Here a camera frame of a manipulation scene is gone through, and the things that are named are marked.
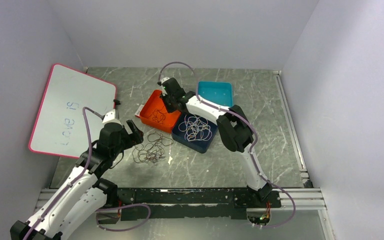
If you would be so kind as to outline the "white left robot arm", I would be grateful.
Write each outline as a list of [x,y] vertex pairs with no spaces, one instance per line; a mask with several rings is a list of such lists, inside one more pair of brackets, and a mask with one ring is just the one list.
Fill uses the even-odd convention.
[[144,140],[131,119],[126,123],[131,132],[116,120],[104,124],[99,138],[88,141],[87,150],[47,203],[27,221],[12,225],[12,240],[66,240],[92,213],[118,203],[117,185],[102,176],[119,154]]

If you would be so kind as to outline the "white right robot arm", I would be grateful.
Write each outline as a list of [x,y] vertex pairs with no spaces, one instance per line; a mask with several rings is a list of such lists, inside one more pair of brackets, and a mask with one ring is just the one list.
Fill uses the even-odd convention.
[[185,92],[173,77],[165,77],[157,82],[161,87],[162,99],[169,113],[179,111],[197,115],[214,123],[218,127],[221,141],[226,149],[239,153],[243,160],[246,185],[250,192],[250,202],[255,207],[262,207],[269,200],[273,187],[268,183],[262,167],[254,151],[257,136],[254,127],[249,123],[242,108],[211,102],[194,91]]

